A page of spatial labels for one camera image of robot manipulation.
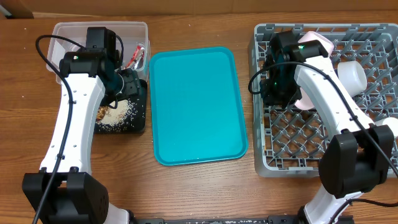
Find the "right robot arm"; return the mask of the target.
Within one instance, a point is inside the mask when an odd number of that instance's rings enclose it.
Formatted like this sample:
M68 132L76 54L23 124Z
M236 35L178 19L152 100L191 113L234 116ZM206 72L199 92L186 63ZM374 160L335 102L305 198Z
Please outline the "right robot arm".
M297 223L342 223L341 213L383 184L397 133L390 124L376 124L353 101L335 73L320 34L299 42L290 30L276 33L263 70L259 94L267 106L286 107L310 98L326 126L329 145L318 163L321 186L302 206Z

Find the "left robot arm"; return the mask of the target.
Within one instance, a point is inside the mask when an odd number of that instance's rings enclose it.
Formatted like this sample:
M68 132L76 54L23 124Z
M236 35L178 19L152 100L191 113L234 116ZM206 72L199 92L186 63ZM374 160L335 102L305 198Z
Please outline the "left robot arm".
M62 98L49 149L36 173L26 173L22 191L34 222L135 223L130 210L109 202L107 188L91 174L91 145L98 110L127 103L119 132L145 128L147 83L123 68L123 41L105 27L89 27L86 42L67 52L53 71Z

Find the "small white bowl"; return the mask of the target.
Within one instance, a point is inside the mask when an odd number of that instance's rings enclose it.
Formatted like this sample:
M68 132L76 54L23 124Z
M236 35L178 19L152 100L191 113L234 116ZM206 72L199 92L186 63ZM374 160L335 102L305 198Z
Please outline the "small white bowl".
M309 42L311 40L318 40L322 44L322 46L325 48L325 50L328 52L328 57L331 56L333 49L334 49L333 42L331 42L326 37L320 35L317 32L308 31L303 37L301 37L298 40L298 43Z

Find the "brown food scrap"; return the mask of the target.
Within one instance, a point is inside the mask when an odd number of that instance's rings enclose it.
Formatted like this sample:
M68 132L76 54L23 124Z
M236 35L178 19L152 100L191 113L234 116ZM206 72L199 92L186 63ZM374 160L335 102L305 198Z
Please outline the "brown food scrap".
M108 106L100 106L96 115L96 121L101 121L105 117L108 110Z

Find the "large white plate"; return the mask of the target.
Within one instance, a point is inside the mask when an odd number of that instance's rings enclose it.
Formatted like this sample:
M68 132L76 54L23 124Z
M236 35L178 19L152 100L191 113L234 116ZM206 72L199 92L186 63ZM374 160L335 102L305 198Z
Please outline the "large white plate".
M304 91L303 88L300 88L300 92L301 92L302 97L301 97L301 99L297 100L294 103L294 105L300 110L311 110L311 109L314 109L315 106L313 105L311 99L306 94L306 92Z

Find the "white cup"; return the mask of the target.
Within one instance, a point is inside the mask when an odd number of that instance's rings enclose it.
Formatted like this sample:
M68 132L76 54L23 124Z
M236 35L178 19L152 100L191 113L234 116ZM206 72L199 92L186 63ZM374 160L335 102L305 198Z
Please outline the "white cup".
M350 97L360 94L367 87L366 74L361 64L357 61L340 62L337 74Z

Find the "red snack wrapper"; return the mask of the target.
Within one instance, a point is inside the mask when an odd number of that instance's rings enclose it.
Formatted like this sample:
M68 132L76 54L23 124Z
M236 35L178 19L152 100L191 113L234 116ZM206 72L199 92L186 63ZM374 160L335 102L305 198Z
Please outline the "red snack wrapper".
M141 62L144 59L145 50L146 49L143 45L138 45L133 53L132 58L124 68L131 68L133 70L140 68Z

